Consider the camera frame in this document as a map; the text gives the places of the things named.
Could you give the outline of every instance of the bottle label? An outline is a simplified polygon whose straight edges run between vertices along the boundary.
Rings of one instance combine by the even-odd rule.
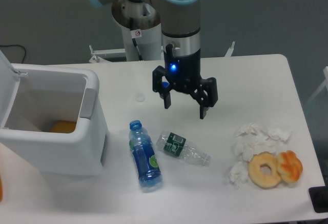
[[[155,152],[151,142],[142,146],[133,146],[133,141],[130,140],[130,149],[137,166],[139,178],[146,175],[150,170],[158,170],[159,166],[155,157]]]
[[[169,152],[172,155],[179,156],[184,145],[186,143],[186,139],[176,135],[174,133],[170,133],[168,140],[163,148],[163,150]]]

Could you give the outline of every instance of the blue plastic bottle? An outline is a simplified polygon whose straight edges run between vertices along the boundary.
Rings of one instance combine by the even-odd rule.
[[[152,187],[162,181],[152,141],[139,120],[130,122],[129,145],[139,174],[139,184]]]

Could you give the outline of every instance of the green bottle label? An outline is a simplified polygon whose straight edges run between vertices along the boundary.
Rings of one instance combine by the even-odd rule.
[[[170,133],[168,141],[163,148],[163,150],[169,152],[170,154],[178,157],[186,143],[186,139],[176,135],[174,133]]]

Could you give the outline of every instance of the blue bottle cap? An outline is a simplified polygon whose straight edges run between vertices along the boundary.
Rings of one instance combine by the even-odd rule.
[[[142,124],[139,120],[133,120],[130,122],[130,130],[138,130],[142,128]]]

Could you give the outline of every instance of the blue led light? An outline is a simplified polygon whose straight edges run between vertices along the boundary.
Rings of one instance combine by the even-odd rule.
[[[175,71],[176,70],[176,65],[175,64],[171,64],[171,71]]]

